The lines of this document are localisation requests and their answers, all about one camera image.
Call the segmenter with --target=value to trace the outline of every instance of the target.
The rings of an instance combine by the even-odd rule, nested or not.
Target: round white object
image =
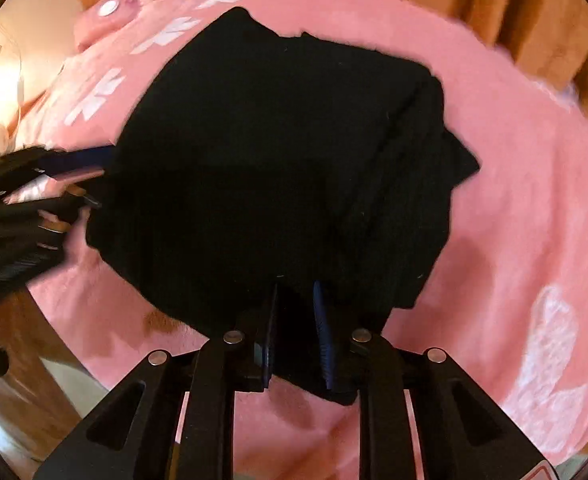
[[[106,1],[100,9],[98,9],[99,16],[109,16],[114,10],[119,8],[119,1],[118,0],[108,0]]]

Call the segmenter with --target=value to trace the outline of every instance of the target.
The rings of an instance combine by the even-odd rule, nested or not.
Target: pink cloth corner
[[[106,4],[116,8],[109,14],[101,16],[101,9],[105,9]],[[139,10],[139,0],[101,0],[85,10],[74,24],[76,51],[81,53],[101,38],[124,27],[136,18]]]
[[[393,311],[383,334],[410,351],[446,349],[552,462],[579,450],[588,441],[588,121],[461,24],[402,0],[142,0],[132,22],[66,63],[17,144],[116,142],[165,62],[233,6],[282,36],[306,31],[408,57],[442,81],[445,122],[482,169],[453,193],[450,238],[416,308]],[[69,263],[30,289],[103,384],[156,348],[203,343],[183,324],[159,323],[81,228],[69,247]],[[236,397],[238,472],[355,479],[358,440],[356,408],[278,378],[265,394]]]

